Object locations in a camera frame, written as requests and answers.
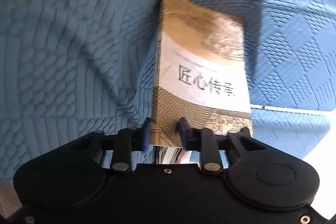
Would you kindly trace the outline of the brown white cover book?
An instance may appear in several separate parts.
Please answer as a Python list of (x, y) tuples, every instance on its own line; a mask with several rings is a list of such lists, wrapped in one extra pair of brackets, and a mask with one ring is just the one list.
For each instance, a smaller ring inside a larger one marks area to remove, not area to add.
[(252, 127), (244, 24), (189, 0), (162, 0), (150, 134), (159, 164), (191, 162), (180, 118), (217, 135)]

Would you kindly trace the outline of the blue textured sofa cover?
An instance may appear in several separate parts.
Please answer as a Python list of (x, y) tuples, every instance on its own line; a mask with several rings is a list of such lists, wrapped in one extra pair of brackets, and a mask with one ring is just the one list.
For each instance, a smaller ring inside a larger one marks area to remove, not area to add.
[[(151, 113), (161, 0), (1, 0), (1, 180)], [(254, 105), (335, 109), (335, 0), (189, 0), (244, 20)]]

